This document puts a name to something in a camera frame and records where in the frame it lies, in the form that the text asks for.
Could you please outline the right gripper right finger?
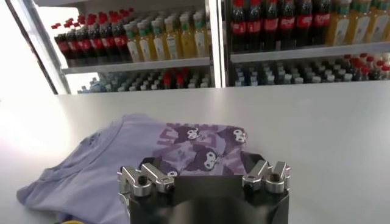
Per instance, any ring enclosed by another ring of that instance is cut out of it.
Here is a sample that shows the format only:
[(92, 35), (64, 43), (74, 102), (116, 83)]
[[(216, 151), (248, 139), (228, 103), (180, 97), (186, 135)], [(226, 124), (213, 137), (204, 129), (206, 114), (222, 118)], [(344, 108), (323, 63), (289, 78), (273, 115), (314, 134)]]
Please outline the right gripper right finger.
[(261, 155), (242, 152), (242, 162), (246, 173), (242, 177), (242, 187), (246, 194), (265, 189), (272, 194), (290, 191), (291, 168), (278, 161), (272, 166)]

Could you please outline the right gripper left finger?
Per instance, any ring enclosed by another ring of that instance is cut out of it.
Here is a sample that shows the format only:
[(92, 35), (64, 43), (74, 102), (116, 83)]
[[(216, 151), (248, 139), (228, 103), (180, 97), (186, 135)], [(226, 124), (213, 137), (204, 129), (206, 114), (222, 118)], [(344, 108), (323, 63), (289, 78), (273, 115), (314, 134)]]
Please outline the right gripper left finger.
[(169, 194), (175, 189), (175, 170), (162, 157), (146, 158), (138, 169), (122, 166), (118, 171), (119, 194), (147, 197), (154, 187), (157, 192)]

